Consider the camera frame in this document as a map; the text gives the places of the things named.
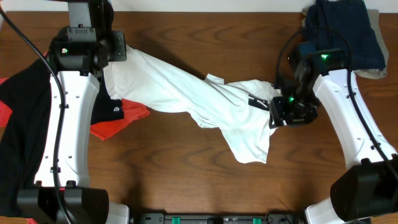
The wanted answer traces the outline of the white t-shirt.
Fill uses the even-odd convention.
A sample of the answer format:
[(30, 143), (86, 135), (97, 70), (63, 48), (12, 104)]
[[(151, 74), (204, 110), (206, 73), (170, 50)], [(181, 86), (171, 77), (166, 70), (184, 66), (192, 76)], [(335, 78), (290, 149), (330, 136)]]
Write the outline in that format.
[(238, 162), (267, 162), (275, 131), (269, 126), (269, 103), (280, 95), (271, 83), (225, 83), (211, 74), (202, 80), (140, 50), (126, 49), (126, 61), (111, 62), (104, 69), (112, 99), (141, 103), (164, 113), (187, 112), (199, 127), (219, 128)]

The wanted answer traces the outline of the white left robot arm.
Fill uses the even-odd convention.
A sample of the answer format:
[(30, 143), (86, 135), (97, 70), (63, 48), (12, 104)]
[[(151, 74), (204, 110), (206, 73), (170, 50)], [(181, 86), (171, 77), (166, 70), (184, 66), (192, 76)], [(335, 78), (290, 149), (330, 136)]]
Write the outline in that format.
[(34, 187), (17, 194), (17, 204), (37, 223), (130, 221), (129, 207), (113, 203), (107, 191), (90, 187), (88, 143), (103, 70), (126, 60), (126, 42), (114, 31), (107, 0), (69, 1), (65, 37), (50, 45), (51, 107), (44, 154)]

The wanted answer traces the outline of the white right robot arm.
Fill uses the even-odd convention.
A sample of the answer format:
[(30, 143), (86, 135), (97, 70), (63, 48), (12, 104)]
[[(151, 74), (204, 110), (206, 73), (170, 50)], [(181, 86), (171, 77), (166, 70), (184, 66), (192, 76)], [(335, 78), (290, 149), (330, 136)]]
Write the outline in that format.
[(397, 211), (397, 151), (366, 106), (349, 57), (342, 49), (318, 50), (304, 42), (289, 53), (293, 79), (278, 76), (281, 91), (269, 105), (270, 127), (313, 122), (324, 107), (340, 141), (346, 172), (330, 195), (307, 207), (304, 223), (368, 223)]

